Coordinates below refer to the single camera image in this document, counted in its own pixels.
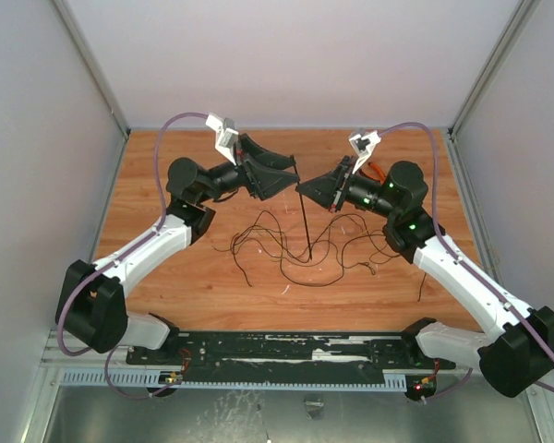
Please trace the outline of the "black zip tie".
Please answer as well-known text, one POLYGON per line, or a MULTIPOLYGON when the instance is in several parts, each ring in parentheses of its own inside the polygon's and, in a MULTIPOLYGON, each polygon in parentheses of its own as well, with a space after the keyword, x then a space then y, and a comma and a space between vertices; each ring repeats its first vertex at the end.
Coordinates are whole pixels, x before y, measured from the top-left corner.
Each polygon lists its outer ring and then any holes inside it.
MULTIPOLYGON (((290 155, 290 158, 293 161, 294 172, 297 176, 296 185, 299 185, 301 183, 301 179, 300 179, 300 176, 299 176, 299 172, 298 172, 298 168, 297 168, 297 164, 296 164, 296 160, 295 160, 295 155, 293 155, 293 154, 290 155)), ((308 222, 307 222, 307 212, 306 212, 306 208, 305 208, 304 198, 297 190, 296 190, 296 193, 297 193, 299 203, 300 203, 300 209, 301 209, 301 213, 302 213, 302 220, 303 220, 305 238, 306 238, 306 242, 307 242, 307 248, 306 248, 307 260, 308 260, 308 262, 311 262, 313 260, 313 251, 312 251, 312 244, 311 244, 311 240, 310 240, 310 234, 309 234, 309 228, 308 228, 308 222)))

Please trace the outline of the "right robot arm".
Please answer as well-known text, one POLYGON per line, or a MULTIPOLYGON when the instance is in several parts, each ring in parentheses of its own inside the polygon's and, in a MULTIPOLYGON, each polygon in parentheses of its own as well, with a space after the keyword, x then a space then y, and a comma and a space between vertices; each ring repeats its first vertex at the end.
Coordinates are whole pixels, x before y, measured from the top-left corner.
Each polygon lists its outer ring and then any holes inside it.
POLYGON ((411 367, 441 359, 478 370, 498 393, 514 398, 554 369, 554 311, 534 309, 493 281, 423 208, 428 185, 414 162, 396 162, 378 182, 352 172, 350 157, 297 192, 326 210, 349 203, 382 216, 387 245, 437 281, 464 307, 473 332, 424 317, 403 331, 400 354, 411 367))

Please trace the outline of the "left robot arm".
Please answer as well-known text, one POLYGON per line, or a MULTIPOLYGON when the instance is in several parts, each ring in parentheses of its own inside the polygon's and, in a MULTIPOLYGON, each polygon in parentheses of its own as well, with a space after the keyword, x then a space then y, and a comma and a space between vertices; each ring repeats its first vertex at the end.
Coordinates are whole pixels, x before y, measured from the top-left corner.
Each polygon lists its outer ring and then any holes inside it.
POLYGON ((236 136, 232 159, 206 169, 187 157, 168 169, 161 217, 145 232, 93 263, 77 260, 66 270, 55 314, 60 350, 69 356, 64 335, 71 334, 89 351, 108 353, 118 346, 141 347, 158 363, 172 363, 180 342, 171 323, 155 314, 128 312, 130 293, 162 263, 194 245, 215 216, 207 201, 220 203, 244 188, 266 200, 295 184, 295 159, 262 148, 249 135, 236 136))

